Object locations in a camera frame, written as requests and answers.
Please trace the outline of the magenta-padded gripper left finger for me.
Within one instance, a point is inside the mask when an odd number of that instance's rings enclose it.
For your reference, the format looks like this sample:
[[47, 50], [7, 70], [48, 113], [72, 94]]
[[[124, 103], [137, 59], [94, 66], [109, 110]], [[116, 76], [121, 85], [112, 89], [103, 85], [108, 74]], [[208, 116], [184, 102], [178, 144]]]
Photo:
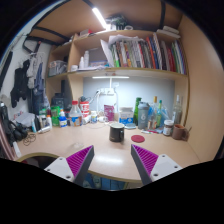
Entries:
[[45, 171], [82, 186], [94, 157], [94, 146], [90, 145], [71, 156], [58, 157]]

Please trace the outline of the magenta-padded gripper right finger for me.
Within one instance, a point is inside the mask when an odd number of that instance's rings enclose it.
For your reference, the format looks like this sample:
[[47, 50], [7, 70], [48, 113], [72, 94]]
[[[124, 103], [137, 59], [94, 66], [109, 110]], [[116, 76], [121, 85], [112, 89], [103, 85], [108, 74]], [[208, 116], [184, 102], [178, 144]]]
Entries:
[[131, 145], [131, 155], [143, 185], [157, 181], [182, 169], [168, 155], [156, 155], [134, 144]]

